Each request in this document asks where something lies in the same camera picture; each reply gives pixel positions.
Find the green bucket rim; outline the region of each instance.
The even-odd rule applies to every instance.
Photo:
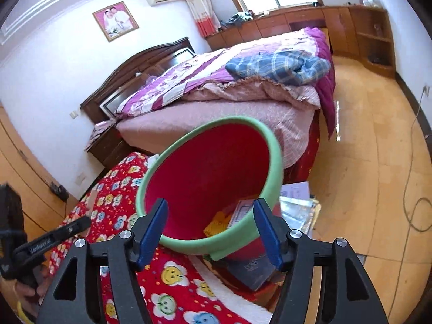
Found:
[[[262,122],[250,117],[234,116],[218,119],[192,130],[189,134],[186,134],[177,140],[161,154],[161,156],[156,160],[155,164],[152,165],[152,167],[150,167],[150,169],[144,174],[143,181],[138,188],[137,196],[135,198],[135,209],[139,217],[146,215],[144,208],[144,196],[148,182],[158,167],[163,163],[163,161],[165,161],[167,157],[170,156],[172,152],[174,152],[174,150],[195,136],[208,129],[228,123],[239,123],[251,126],[257,130],[266,141],[267,147],[269,149],[269,169],[266,182],[259,197],[264,198],[271,209],[273,209],[279,200],[279,192],[283,180],[282,153],[280,145],[274,133]],[[160,238],[160,243],[163,246],[179,253],[203,255],[208,254],[214,261],[218,261],[219,259],[236,252],[258,237],[259,233],[252,211],[249,211],[239,223],[215,236],[198,240],[178,240],[162,235]]]

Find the groom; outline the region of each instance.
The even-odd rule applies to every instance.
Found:
[[[130,17],[125,11],[118,11],[115,7],[111,7],[110,11],[123,30],[129,30],[133,28]]]

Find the green smiley face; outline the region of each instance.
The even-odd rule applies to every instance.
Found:
[[[176,301],[169,295],[162,295],[158,301],[159,310],[166,315],[173,314],[177,309]]]

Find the nightstand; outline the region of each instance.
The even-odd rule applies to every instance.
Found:
[[[107,128],[87,151],[109,170],[130,154],[133,148],[124,141],[114,124]]]

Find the power cord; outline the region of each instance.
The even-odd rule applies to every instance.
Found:
[[[419,107],[418,107],[417,115],[414,118],[413,124],[411,125],[411,132],[410,132],[411,133],[411,135],[410,135],[410,137],[411,137],[411,163],[410,163],[410,170],[408,171],[407,182],[405,184],[405,188],[403,189],[403,213],[405,214],[405,218],[408,221],[409,227],[408,227],[408,232],[407,232],[407,238],[405,239],[405,245],[403,247],[402,260],[401,260],[400,266],[399,266],[399,273],[397,275],[396,290],[394,291],[394,297],[393,297],[393,301],[392,301],[391,306],[390,306],[390,311],[388,312],[388,318],[390,318],[390,315],[392,314],[392,310],[393,310],[393,306],[394,306],[394,301],[396,300],[397,289],[399,287],[400,273],[402,271],[402,264],[403,264],[403,260],[405,258],[405,252],[407,251],[408,239],[410,237],[411,228],[413,228],[415,231],[418,231],[420,233],[427,232],[429,229],[432,228],[432,223],[431,223],[431,225],[429,225],[429,227],[427,227],[425,229],[418,228],[418,227],[416,227],[413,224],[414,213],[416,211],[416,208],[417,208],[418,204],[420,202],[424,201],[424,202],[428,203],[432,207],[432,202],[428,198],[426,198],[426,197],[419,198],[417,200],[416,204],[414,205],[413,213],[412,213],[411,218],[410,218],[409,215],[408,215],[407,205],[406,205],[406,201],[405,201],[406,194],[407,194],[407,189],[408,189],[408,184],[410,182],[411,172],[413,170],[413,163],[414,163],[413,129],[414,129],[414,125],[416,124],[417,118],[418,118],[418,116],[420,114],[420,109],[421,109],[420,105],[422,103],[422,99],[423,99],[423,95],[424,94],[425,94],[425,91],[423,90],[422,96],[420,97],[420,102],[418,103]]]

